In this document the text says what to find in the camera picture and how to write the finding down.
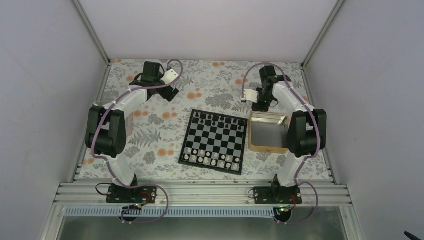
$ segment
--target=purple cable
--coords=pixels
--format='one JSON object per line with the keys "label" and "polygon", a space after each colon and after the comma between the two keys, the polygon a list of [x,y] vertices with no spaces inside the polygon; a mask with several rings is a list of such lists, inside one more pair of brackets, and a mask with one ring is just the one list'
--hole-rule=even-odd
{"label": "purple cable", "polygon": [[[260,65],[271,65],[271,66],[276,67],[278,70],[280,70],[280,72],[282,73],[282,76],[284,78],[285,85],[290,89],[290,92],[293,94],[293,96],[295,96],[297,98],[297,100],[299,100],[299,102],[305,107],[305,109],[309,113],[310,118],[312,119],[313,127],[315,129],[316,139],[318,140],[317,141],[317,144],[316,144],[316,151],[315,151],[315,153],[313,155],[311,155],[311,156],[305,157],[305,159],[303,160],[303,162],[297,168],[296,173],[294,174],[294,182],[296,183],[296,185],[302,186],[303,184],[307,184],[307,185],[309,185],[312,188],[313,192],[315,193],[315,199],[316,199],[315,207],[313,208],[312,213],[307,218],[305,218],[305,219],[303,219],[301,221],[290,222],[290,223],[285,222],[284,223],[284,225],[301,224],[301,223],[304,223],[304,222],[308,221],[309,219],[311,219],[311,217],[314,216],[317,213],[317,210],[318,210],[318,193],[317,193],[317,189],[315,189],[315,187],[310,182],[308,182],[308,181],[303,181],[303,182],[300,182],[299,183],[298,182],[298,176],[301,173],[301,170],[304,167],[306,161],[309,160],[309,159],[315,158],[318,155],[318,153],[320,152],[320,148],[321,148],[320,130],[318,129],[317,121],[315,120],[314,114],[312,113],[311,109],[306,105],[306,102],[303,100],[303,98],[301,98],[292,88],[290,88],[290,84],[289,84],[289,81],[287,81],[286,74],[284,73],[283,69],[280,66],[277,66],[277,65],[275,65],[273,63],[270,63],[270,62],[261,62],[261,63],[257,63],[255,65],[251,66],[249,68],[249,70],[247,70],[246,74],[244,75],[243,84],[241,85],[241,95],[242,96],[245,95],[245,82],[246,82],[246,77],[248,76],[249,72],[253,68],[255,68],[257,66],[260,66]],[[274,220],[278,224],[280,223],[280,221],[278,221],[275,217],[274,217]]]}
{"label": "purple cable", "polygon": [[178,82],[178,80],[180,80],[180,78],[181,78],[181,75],[183,74],[183,63],[180,61],[180,60],[178,60],[178,59],[171,59],[171,60],[169,60],[168,61],[168,63],[167,63],[167,69],[170,67],[170,63],[171,62],[178,62],[179,63],[179,65],[181,66],[181,72],[179,73],[179,75],[176,77],[176,79],[174,80],[174,81],[172,81],[171,83],[168,83],[168,84],[165,84],[165,85],[160,85],[160,86],[140,86],[140,87],[135,87],[135,88],[133,88],[133,89],[131,89],[131,90],[128,90],[128,91],[126,91],[126,92],[124,92],[121,96],[119,96],[111,105],[110,105],[110,107],[106,110],[106,112],[103,114],[103,116],[102,116],[102,118],[101,118],[101,120],[100,120],[100,123],[98,124],[98,127],[97,127],[97,130],[95,131],[95,134],[94,134],[94,137],[93,137],[93,141],[92,141],[92,143],[91,143],[91,155],[93,156],[93,158],[95,158],[95,159],[103,159],[103,160],[105,160],[106,161],[106,165],[107,165],[107,169],[109,169],[109,172],[110,172],[110,174],[112,175],[112,177],[114,178],[114,179],[116,179],[116,181],[121,185],[121,186],[123,186],[124,188],[127,188],[127,189],[137,189],[137,188],[141,188],[141,187],[145,187],[145,186],[151,186],[151,187],[156,187],[156,188],[159,188],[160,190],[162,190],[163,191],[163,193],[165,194],[165,197],[166,197],[166,208],[165,208],[165,211],[162,213],[162,215],[160,215],[158,218],[155,218],[155,219],[153,219],[153,220],[149,220],[149,221],[138,221],[138,222],[129,222],[129,221],[125,221],[125,220],[123,220],[123,217],[124,217],[124,214],[125,214],[125,211],[122,213],[122,216],[121,216],[121,219],[123,220],[122,222],[123,223],[131,223],[131,224],[149,224],[149,223],[154,223],[154,222],[156,222],[156,221],[158,221],[158,220],[160,220],[161,218],[163,218],[166,214],[167,214],[167,212],[168,212],[168,208],[169,208],[169,206],[170,206],[170,199],[169,199],[169,197],[168,197],[168,194],[167,194],[167,192],[165,191],[165,189],[163,188],[163,187],[161,187],[161,186],[159,186],[159,185],[156,185],[156,184],[153,184],[153,183],[146,183],[146,184],[139,184],[139,185],[136,185],[136,186],[128,186],[128,185],[125,185],[121,180],[119,180],[118,178],[117,178],[117,176],[115,175],[115,173],[114,173],[114,171],[112,170],[112,168],[111,168],[111,165],[110,165],[110,163],[109,163],[109,161],[108,161],[108,159],[106,158],[106,157],[104,157],[104,156],[98,156],[98,155],[96,155],[95,154],[95,147],[96,147],[96,141],[97,141],[97,138],[99,137],[99,133],[100,133],[100,130],[102,129],[102,126],[103,126],[103,123],[105,122],[105,120],[106,120],[106,117],[108,116],[108,114],[111,112],[111,110],[112,110],[112,108],[113,107],[115,107],[116,106],[116,104],[117,103],[119,103],[126,95],[128,95],[128,94],[130,94],[131,92],[134,92],[134,91],[137,91],[137,90],[143,90],[143,89],[147,89],[147,90],[149,90],[149,89],[161,89],[161,88],[165,88],[165,87],[168,87],[168,86],[171,86],[171,85],[173,85],[173,84],[175,84],[176,82]]}

